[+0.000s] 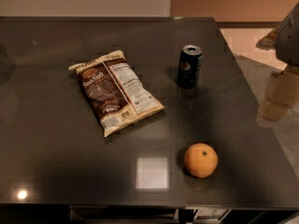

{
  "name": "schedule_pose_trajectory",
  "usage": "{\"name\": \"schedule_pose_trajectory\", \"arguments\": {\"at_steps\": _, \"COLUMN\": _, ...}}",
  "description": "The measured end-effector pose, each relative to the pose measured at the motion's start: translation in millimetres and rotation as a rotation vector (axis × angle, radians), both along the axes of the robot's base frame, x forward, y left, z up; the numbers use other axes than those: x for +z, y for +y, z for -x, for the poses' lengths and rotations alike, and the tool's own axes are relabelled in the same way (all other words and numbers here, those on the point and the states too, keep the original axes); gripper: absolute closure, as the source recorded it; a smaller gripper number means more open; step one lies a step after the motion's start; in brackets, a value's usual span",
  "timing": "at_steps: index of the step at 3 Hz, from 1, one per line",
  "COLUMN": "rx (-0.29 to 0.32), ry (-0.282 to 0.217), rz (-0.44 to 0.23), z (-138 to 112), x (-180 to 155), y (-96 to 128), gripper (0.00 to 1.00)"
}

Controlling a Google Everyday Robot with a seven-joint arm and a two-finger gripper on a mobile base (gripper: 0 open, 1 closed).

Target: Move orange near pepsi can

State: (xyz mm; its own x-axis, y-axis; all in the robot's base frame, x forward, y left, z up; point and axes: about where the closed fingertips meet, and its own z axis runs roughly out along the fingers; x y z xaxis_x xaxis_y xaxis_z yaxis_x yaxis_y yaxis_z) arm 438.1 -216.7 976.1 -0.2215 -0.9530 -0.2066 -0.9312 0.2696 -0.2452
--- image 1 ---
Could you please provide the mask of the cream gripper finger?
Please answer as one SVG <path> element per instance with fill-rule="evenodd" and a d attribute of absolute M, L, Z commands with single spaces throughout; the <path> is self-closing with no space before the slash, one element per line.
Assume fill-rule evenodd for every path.
<path fill-rule="evenodd" d="M 258 123 L 276 123 L 299 101 L 299 67 L 272 72 L 258 109 Z"/>
<path fill-rule="evenodd" d="M 257 47 L 274 47 L 278 37 L 278 28 L 272 29 L 266 36 L 258 41 Z"/>

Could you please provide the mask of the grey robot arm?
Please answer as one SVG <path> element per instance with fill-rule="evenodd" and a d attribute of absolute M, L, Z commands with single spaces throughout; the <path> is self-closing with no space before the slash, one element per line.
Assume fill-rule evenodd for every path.
<path fill-rule="evenodd" d="M 274 38 L 276 57 L 287 66 L 267 81 L 257 116 L 262 127 L 280 121 L 299 101 L 299 4 L 267 38 Z"/>

